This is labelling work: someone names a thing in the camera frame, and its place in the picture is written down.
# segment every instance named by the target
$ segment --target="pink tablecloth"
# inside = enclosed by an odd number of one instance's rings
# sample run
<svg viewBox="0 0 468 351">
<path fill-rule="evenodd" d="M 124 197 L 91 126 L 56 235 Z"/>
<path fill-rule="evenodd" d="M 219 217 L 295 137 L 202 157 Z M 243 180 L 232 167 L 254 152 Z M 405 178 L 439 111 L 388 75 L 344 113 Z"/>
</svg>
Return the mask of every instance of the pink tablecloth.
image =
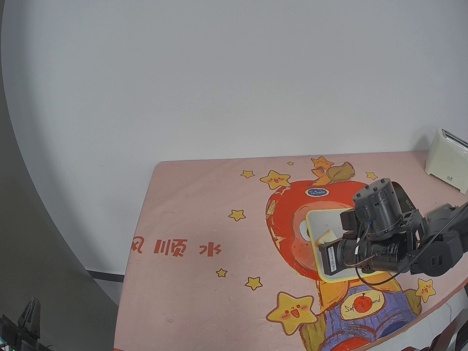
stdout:
<svg viewBox="0 0 468 351">
<path fill-rule="evenodd" d="M 466 255 L 438 278 L 327 284 L 300 224 L 310 209 L 352 206 L 375 178 L 399 182 L 422 214 L 468 200 L 425 174 L 425 155 L 160 163 L 130 252 L 115 350 L 338 351 L 407 330 L 467 282 Z"/>
</svg>

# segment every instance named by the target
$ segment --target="white backdrop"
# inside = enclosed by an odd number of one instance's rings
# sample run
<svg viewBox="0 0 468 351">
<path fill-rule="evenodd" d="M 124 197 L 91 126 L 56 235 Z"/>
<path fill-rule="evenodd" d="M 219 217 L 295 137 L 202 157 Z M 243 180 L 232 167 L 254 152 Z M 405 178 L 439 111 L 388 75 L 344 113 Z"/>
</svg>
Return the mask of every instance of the white backdrop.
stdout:
<svg viewBox="0 0 468 351">
<path fill-rule="evenodd" d="M 468 137 L 468 0 L 7 0 L 1 54 L 26 165 L 87 269 L 125 271 L 160 161 Z"/>
</svg>

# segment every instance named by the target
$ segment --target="white toaster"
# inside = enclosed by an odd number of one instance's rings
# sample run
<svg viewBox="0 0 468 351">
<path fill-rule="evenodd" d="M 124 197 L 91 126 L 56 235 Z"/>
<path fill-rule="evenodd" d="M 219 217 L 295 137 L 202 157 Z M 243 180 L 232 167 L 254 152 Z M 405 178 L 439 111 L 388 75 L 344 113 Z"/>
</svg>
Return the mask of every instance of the white toaster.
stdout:
<svg viewBox="0 0 468 351">
<path fill-rule="evenodd" d="M 466 194 L 468 190 L 468 143 L 447 130 L 437 129 L 426 159 L 426 173 L 440 178 Z"/>
</svg>

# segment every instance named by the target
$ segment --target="yellow star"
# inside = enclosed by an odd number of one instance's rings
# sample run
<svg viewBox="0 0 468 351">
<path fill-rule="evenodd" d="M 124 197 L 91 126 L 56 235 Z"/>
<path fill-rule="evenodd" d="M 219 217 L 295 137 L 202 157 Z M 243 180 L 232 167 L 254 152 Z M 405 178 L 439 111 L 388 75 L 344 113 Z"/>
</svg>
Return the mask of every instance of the yellow star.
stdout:
<svg viewBox="0 0 468 351">
<path fill-rule="evenodd" d="M 275 172 L 274 170 L 270 170 L 268 175 L 266 177 L 261 178 L 260 180 L 268 184 L 270 190 L 274 190 L 279 186 L 290 187 L 290 184 L 288 182 L 288 179 L 290 178 L 291 176 L 288 174 L 280 174 L 278 172 Z"/>
<path fill-rule="evenodd" d="M 277 306 L 266 319 L 271 322 L 280 322 L 286 335 L 294 334 L 301 324 L 313 324 L 317 317 L 312 312 L 312 296 L 296 298 L 285 292 L 279 292 Z"/>
<path fill-rule="evenodd" d="M 223 268 L 219 268 L 219 271 L 217 271 L 216 273 L 218 273 L 218 277 L 225 277 L 227 271 L 223 270 Z"/>
<path fill-rule="evenodd" d="M 273 231 L 273 229 L 270 227 L 270 234 L 272 235 L 272 238 L 273 238 L 273 242 L 276 244 L 276 248 L 278 249 L 279 251 L 279 243 L 284 241 L 286 238 L 285 237 L 280 237 L 278 235 L 275 234 L 275 232 Z"/>
<path fill-rule="evenodd" d="M 231 214 L 228 217 L 230 217 L 231 219 L 235 219 L 236 221 L 239 221 L 240 219 L 245 219 L 244 210 L 241 209 L 240 211 L 235 211 L 234 209 L 232 209 Z"/>
<path fill-rule="evenodd" d="M 374 174 L 374 172 L 370 172 L 370 173 L 366 172 L 366 174 L 367 174 L 366 177 L 372 179 L 373 181 L 375 181 L 375 179 L 378 178 L 378 177 Z"/>
<path fill-rule="evenodd" d="M 243 170 L 241 175 L 242 175 L 242 177 L 250 178 L 250 177 L 255 176 L 255 174 L 253 174 L 252 172 L 253 172 L 253 170 L 249 170 L 249 171 Z"/>
<path fill-rule="evenodd" d="M 333 165 L 335 165 L 334 162 L 328 161 L 323 156 L 320 156 L 318 159 L 311 159 L 311 160 L 313 162 L 314 167 L 323 167 L 325 169 L 325 171 L 327 171 Z"/>
<path fill-rule="evenodd" d="M 247 287 L 250 287 L 252 289 L 252 291 L 254 291 L 256 288 L 258 287 L 262 287 L 263 285 L 260 283 L 260 277 L 257 277 L 257 278 L 252 278 L 252 277 L 248 277 L 249 279 L 249 282 L 247 282 L 245 285 Z"/>
<path fill-rule="evenodd" d="M 436 291 L 432 287 L 432 280 L 424 281 L 418 278 L 418 289 L 416 290 L 416 296 L 423 298 L 424 303 L 429 299 L 430 296 L 436 294 Z"/>
</svg>

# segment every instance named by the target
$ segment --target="bread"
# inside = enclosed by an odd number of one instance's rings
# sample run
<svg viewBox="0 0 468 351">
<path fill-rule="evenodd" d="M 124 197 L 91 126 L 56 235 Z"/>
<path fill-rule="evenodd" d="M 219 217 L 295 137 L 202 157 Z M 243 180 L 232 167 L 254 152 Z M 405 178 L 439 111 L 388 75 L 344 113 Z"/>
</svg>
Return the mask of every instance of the bread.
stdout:
<svg viewBox="0 0 468 351">
<path fill-rule="evenodd" d="M 322 235 L 317 241 L 315 242 L 316 246 L 319 246 L 320 244 L 325 244 L 328 242 L 333 242 L 336 238 L 336 235 L 331 229 L 328 229 L 328 231 Z"/>
</svg>

